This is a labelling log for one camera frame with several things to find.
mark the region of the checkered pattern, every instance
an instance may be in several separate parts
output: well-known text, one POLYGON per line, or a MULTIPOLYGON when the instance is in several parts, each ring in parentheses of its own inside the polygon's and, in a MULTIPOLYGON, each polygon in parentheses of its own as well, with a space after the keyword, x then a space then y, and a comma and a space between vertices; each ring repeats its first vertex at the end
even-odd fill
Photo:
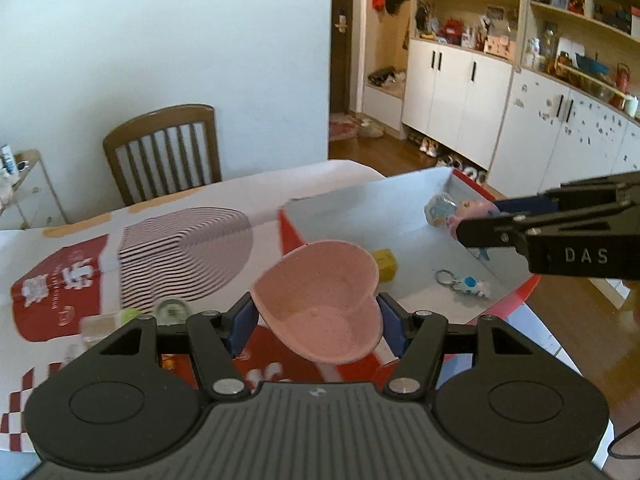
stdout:
POLYGON ((27 435, 22 412, 33 389, 43 383, 51 374, 60 370, 62 363, 36 367, 22 376, 20 390, 9 395, 9 409, 0 417, 0 449, 6 451, 34 451, 27 435))

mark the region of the black cable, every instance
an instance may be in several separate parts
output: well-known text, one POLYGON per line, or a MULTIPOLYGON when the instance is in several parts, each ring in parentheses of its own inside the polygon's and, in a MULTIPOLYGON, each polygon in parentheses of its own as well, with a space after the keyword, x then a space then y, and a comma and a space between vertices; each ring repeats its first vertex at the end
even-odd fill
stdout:
POLYGON ((613 458, 617 458, 619 460, 637 460, 637 459, 640 459, 640 454, 626 455, 626 454, 616 453, 615 451, 611 450, 611 448, 614 447, 617 443, 619 443, 623 438, 625 438, 626 436, 629 436, 631 433, 633 433, 638 428, 640 428, 640 421, 636 422, 628 430, 625 430, 622 433, 620 433, 616 438, 614 438, 611 441, 611 444, 609 444, 609 447, 607 447, 607 453, 609 453, 609 455, 612 456, 613 458))

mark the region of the blue bowl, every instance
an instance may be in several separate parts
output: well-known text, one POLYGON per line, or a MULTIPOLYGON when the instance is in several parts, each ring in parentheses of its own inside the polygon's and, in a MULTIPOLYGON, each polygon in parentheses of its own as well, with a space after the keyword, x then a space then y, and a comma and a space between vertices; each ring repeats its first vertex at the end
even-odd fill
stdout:
POLYGON ((603 65, 602 63, 599 63, 595 59, 591 59, 590 57, 576 54, 575 60, 578 62, 578 68, 586 72, 587 74, 597 76, 598 74, 609 73, 608 66, 603 65))

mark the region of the floor mat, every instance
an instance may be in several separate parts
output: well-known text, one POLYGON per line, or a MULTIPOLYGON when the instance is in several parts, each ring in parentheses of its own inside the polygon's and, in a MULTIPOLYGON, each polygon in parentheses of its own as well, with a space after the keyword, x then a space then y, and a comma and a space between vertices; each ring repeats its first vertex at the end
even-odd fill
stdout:
POLYGON ((329 116, 329 142, 332 140, 353 139, 358 136, 358 123, 348 114, 329 116))

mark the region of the heart-shaped bowl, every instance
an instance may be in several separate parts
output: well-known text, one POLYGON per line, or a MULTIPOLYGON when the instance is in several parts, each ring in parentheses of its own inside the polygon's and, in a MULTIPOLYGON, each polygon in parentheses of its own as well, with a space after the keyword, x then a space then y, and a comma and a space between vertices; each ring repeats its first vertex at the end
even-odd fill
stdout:
POLYGON ((251 288, 258 312, 289 349, 316 363, 353 363, 382 338, 378 265, 366 250, 322 240, 286 254, 251 288))

